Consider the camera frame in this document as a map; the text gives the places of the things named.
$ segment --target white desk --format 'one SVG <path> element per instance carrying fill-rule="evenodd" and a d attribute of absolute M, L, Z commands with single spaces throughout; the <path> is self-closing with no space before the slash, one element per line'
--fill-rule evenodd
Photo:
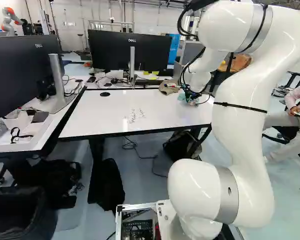
<path fill-rule="evenodd" d="M 100 96 L 103 92 L 110 96 Z M 199 106 L 190 106 L 179 101 L 178 96 L 166 96 L 158 89 L 86 90 L 59 138 L 111 137 L 209 126 L 213 97 Z"/>
<path fill-rule="evenodd" d="M 75 78 L 75 79 L 82 79 L 83 82 L 81 83 L 82 87 L 84 87 L 85 82 L 89 79 L 89 75 L 87 76 L 70 76 L 70 79 Z M 77 85 L 78 82 L 75 82 L 75 79 L 70 80 L 65 86 L 65 92 L 70 92 L 71 89 L 74 89 Z M 33 107 L 37 109 L 44 110 L 45 108 L 49 108 L 51 105 L 51 101 L 53 100 L 54 96 L 51 97 L 52 99 L 46 100 L 46 101 L 40 101 L 37 98 L 32 99 L 31 101 L 27 102 L 24 107 Z M 75 99 L 70 102 L 67 106 L 65 106 L 62 110 L 55 114 L 51 114 L 52 116 L 52 122 L 49 124 L 45 132 L 42 134 L 40 137 L 39 141 L 35 144 L 35 146 L 29 146 L 28 144 L 23 144 L 22 147 L 20 147 L 18 150 L 11 149 L 8 151 L 4 151 L 5 153 L 13 153 L 13 152 L 27 152 L 27 151 L 38 151 L 43 148 L 43 146 L 46 144 L 48 139 L 50 138 L 51 134 L 54 132 L 54 130 L 58 127 L 60 121 L 62 118 L 65 116 L 65 114 L 68 112 L 69 108 L 72 106 L 72 104 L 75 102 Z"/>

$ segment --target white robot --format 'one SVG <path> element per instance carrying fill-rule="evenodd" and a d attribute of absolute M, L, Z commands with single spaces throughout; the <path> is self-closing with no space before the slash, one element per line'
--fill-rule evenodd
<path fill-rule="evenodd" d="M 206 240 L 218 235 L 222 223 L 258 228 L 272 218 L 275 200 L 262 130 L 272 89 L 300 60 L 300 11 L 218 1 L 202 15 L 198 38 L 206 49 L 187 73 L 196 92 L 227 53 L 253 53 L 252 63 L 226 79 L 214 100 L 212 131 L 230 152 L 232 166 L 181 159 L 168 174 L 169 199 L 183 232 Z"/>
<path fill-rule="evenodd" d="M 3 22 L 1 24 L 1 29 L 5 32 L 7 32 L 7 37 L 13 37 L 15 36 L 15 29 L 14 27 L 10 24 L 11 19 L 14 20 L 14 23 L 16 25 L 22 25 L 24 22 L 21 21 L 15 14 L 15 11 L 11 7 L 5 6 L 2 8 L 2 13 L 3 13 Z"/>

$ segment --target computer monitor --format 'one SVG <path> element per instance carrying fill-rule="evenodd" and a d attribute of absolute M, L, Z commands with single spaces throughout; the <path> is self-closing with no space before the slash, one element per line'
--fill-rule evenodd
<path fill-rule="evenodd" d="M 128 69 L 131 46 L 135 47 L 135 71 L 162 71 L 167 68 L 172 40 L 170 36 L 89 29 L 88 37 L 95 69 Z"/>
<path fill-rule="evenodd" d="M 59 52 L 56 35 L 0 37 L 0 117 L 54 82 L 48 54 Z"/>

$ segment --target table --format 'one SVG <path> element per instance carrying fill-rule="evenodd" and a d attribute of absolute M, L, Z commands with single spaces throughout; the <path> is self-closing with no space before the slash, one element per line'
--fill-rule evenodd
<path fill-rule="evenodd" d="M 59 138 L 125 136 L 208 127 L 214 98 L 198 106 L 168 96 L 158 89 L 87 89 L 64 126 Z M 207 95 L 200 97 L 205 101 Z"/>

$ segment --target white wall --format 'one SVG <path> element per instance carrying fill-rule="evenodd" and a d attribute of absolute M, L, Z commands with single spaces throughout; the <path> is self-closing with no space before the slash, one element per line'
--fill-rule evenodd
<path fill-rule="evenodd" d="M 49 0 L 27 0 L 28 8 L 33 23 L 41 20 L 41 5 L 49 14 L 50 24 L 54 29 L 52 13 Z M 82 42 L 77 34 L 84 34 L 88 29 L 88 20 L 109 20 L 109 2 L 107 0 L 54 0 L 52 9 L 55 17 L 56 26 L 59 31 L 62 49 L 65 51 L 81 50 Z M 181 13 L 181 9 L 166 8 L 154 5 L 145 5 L 135 3 L 134 8 L 134 32 L 141 34 L 161 34 L 161 33 L 177 33 L 177 20 Z M 11 7 L 20 19 L 26 19 L 30 22 L 25 0 L 0 0 L 0 25 L 3 20 L 2 8 Z M 121 21 L 119 3 L 111 2 L 112 16 L 115 21 Z M 64 22 L 76 23 L 76 26 L 64 26 Z M 125 4 L 125 21 L 132 22 L 132 4 Z M 19 35 L 23 35 L 22 27 L 13 24 Z"/>
<path fill-rule="evenodd" d="M 26 19 L 27 21 L 29 21 L 29 14 L 27 11 L 25 0 L 0 0 L 0 29 L 1 29 L 1 23 L 3 22 L 4 19 L 4 16 L 2 14 L 3 7 L 12 8 L 19 19 Z M 24 32 L 20 25 L 15 25 L 13 21 L 11 21 L 11 25 L 14 27 L 14 30 L 17 31 L 19 36 L 24 35 Z"/>
<path fill-rule="evenodd" d="M 158 6 L 138 3 L 135 3 L 134 6 L 135 33 L 175 34 L 178 32 L 177 20 L 182 11 L 181 9 L 161 7 L 159 12 Z M 112 1 L 111 8 L 115 21 L 120 22 L 119 3 Z M 109 20 L 109 3 L 106 0 L 101 0 L 101 2 L 93 0 L 93 5 L 91 5 L 91 0 L 82 0 L 82 7 L 79 0 L 54 0 L 52 9 L 64 51 L 82 49 L 82 42 L 77 34 L 84 34 L 83 21 L 87 30 L 88 20 Z M 76 26 L 64 26 L 66 20 L 68 22 L 75 22 Z M 125 21 L 132 22 L 131 3 L 125 4 Z"/>

